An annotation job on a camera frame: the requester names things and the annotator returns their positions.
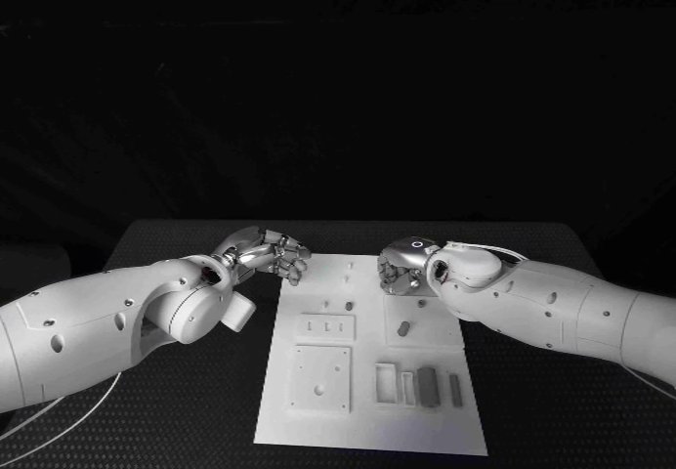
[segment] table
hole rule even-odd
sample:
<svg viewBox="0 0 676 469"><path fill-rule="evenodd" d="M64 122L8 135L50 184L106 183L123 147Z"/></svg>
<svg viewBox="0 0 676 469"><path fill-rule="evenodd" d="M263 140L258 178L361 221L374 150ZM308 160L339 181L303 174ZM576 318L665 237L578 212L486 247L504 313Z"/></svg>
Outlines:
<svg viewBox="0 0 676 469"><path fill-rule="evenodd" d="M316 252L378 255L391 241L421 235L504 246L600 276L566 225L483 222L143 220L106 269L211 253L250 225L289 233ZM476 322L462 328L491 457L254 445L279 286L280 278L257 274L238 287L258 305L243 332L221 326L195 344L158 349L83 426L13 467L676 467L676 403L617 364L534 348ZM3 461L77 421L110 382L3 442ZM16 422L38 408L19 411Z"/></svg>

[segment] white plate with holes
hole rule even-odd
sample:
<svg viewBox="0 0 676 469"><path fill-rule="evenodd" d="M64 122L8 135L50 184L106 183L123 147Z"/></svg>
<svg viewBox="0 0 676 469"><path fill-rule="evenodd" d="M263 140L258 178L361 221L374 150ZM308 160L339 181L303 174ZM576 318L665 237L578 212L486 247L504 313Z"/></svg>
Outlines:
<svg viewBox="0 0 676 469"><path fill-rule="evenodd" d="M349 348L293 348L289 408L349 413Z"/></svg>

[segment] white board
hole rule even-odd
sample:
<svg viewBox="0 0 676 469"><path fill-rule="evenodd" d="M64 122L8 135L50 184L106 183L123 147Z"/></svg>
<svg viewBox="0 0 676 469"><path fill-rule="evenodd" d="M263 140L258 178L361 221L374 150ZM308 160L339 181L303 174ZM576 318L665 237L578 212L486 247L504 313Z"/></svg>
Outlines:
<svg viewBox="0 0 676 469"><path fill-rule="evenodd" d="M437 298L423 298L426 306L418 309L420 297L385 294L380 286L377 260L375 256L313 254L299 286L293 287L287 282L283 284L254 441L270 445L488 455L459 320L452 313L442 314L446 310ZM429 314L423 315L420 310L426 308ZM339 334L335 337L305 334L300 329L302 315L352 316L352 342ZM411 329L400 339L410 336L414 340L401 342L390 336L388 320L397 322L411 315L417 315ZM410 335L416 330L437 331L433 344ZM300 366L295 354L303 355L297 352L299 347L349 349L346 411L319 401L328 395L328 385L319 390L325 394L316 396L319 410L297 410L289 404L299 386L309 393L305 396L310 400L308 402L313 403L310 393L322 385L320 381L338 378L335 375L323 377L318 373L308 383L293 384L293 368ZM319 365L323 372L332 370L331 362L328 359ZM377 363L391 364L395 369L395 405L378 405L375 402ZM433 366L437 370L442 396L437 407L423 407L416 398L416 394L420 395L416 371L424 366ZM460 377L462 407L455 407L453 403L450 374ZM413 398L404 394L410 393L411 384Z"/></svg>

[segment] robotic hand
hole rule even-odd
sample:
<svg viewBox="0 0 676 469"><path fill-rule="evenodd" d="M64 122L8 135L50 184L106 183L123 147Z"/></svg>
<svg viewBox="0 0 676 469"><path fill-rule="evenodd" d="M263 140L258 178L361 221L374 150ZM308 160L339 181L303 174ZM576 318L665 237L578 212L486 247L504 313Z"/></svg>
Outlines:
<svg viewBox="0 0 676 469"><path fill-rule="evenodd" d="M296 285L310 256L286 234L251 227L211 256L73 278L0 307L0 413L90 388L220 321L238 332L256 306L233 287L257 271Z"/></svg>
<svg viewBox="0 0 676 469"><path fill-rule="evenodd" d="M508 263L488 249L518 258ZM623 288L514 251L421 237L380 257L381 287L439 296L462 319L527 344L597 357L676 385L676 300Z"/></svg>

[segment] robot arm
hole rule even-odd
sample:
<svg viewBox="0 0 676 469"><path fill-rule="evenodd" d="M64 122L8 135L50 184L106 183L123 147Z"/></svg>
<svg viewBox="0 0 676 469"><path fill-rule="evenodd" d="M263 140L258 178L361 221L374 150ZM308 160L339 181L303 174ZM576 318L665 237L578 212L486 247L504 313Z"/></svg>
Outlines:
<svg viewBox="0 0 676 469"><path fill-rule="evenodd" d="M463 320L527 344L625 364L676 386L676 300L553 264L501 261L488 250L408 238L381 255L391 294L429 289Z"/></svg>
<svg viewBox="0 0 676 469"><path fill-rule="evenodd" d="M310 255L253 227L212 256L65 280L0 307L0 413L83 391L220 322L240 331L256 306L233 286L256 270L297 284Z"/></svg>

